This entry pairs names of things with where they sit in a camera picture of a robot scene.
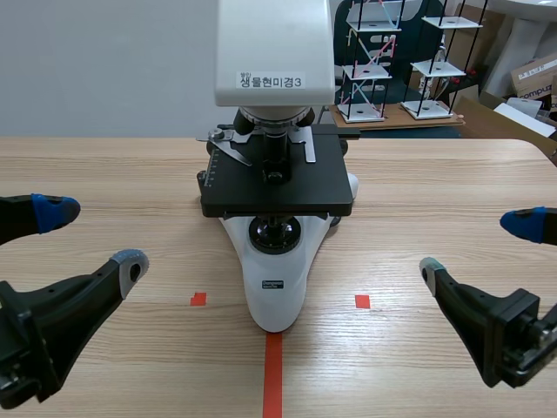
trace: white sink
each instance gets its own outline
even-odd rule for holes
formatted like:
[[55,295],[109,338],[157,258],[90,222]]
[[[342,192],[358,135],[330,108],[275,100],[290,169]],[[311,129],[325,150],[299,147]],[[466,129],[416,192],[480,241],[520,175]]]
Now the white sink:
[[485,86],[487,92],[502,97],[510,92],[510,72],[534,58],[547,26],[557,22],[557,0],[489,0],[488,8],[514,18],[511,34]]

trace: microscope base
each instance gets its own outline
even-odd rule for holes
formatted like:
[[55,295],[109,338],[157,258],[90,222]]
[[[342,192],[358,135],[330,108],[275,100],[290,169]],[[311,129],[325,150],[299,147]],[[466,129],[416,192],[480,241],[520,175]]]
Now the microscope base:
[[[356,199],[358,179],[349,174]],[[307,275],[313,259],[331,228],[334,217],[296,217],[302,233],[289,253],[270,255],[251,243],[248,229],[253,217],[221,219],[238,253],[244,273],[247,304],[255,322],[270,333],[279,333],[294,323],[305,299]]]

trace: blue fingertip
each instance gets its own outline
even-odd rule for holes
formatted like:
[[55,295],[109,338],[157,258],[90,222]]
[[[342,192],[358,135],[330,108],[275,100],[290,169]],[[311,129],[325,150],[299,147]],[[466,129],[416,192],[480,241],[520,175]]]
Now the blue fingertip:
[[31,194],[38,233],[49,233],[57,227],[70,224],[76,220],[81,206],[77,200],[62,198],[59,203],[51,203],[42,194]]
[[545,207],[536,207],[526,213],[525,211],[512,211],[503,215],[500,224],[503,229],[515,237],[541,244],[546,214]]

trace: gray fingertip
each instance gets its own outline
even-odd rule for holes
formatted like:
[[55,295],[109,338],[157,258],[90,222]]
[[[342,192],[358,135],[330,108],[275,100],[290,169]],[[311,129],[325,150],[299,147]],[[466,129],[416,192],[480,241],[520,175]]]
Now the gray fingertip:
[[120,292],[122,299],[149,270],[149,259],[141,250],[123,250],[111,257],[120,265]]
[[421,277],[425,281],[433,297],[435,296],[435,272],[439,270],[446,269],[441,263],[431,257],[427,257],[419,263]]

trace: label sticker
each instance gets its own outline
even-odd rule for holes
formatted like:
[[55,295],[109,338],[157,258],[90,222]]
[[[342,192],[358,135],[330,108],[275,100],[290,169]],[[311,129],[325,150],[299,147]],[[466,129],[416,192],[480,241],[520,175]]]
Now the label sticker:
[[285,282],[283,280],[263,280],[262,286],[264,289],[284,289]]
[[236,88],[240,90],[305,90],[304,72],[239,71]]
[[557,65],[557,59],[555,59],[553,61],[550,61],[546,64],[540,65],[539,67],[533,68],[530,71],[526,71],[526,72],[523,72],[522,74],[519,74],[519,80],[523,80],[524,78],[528,78],[530,76],[538,74],[539,72],[549,70],[550,68],[555,67],[555,65]]

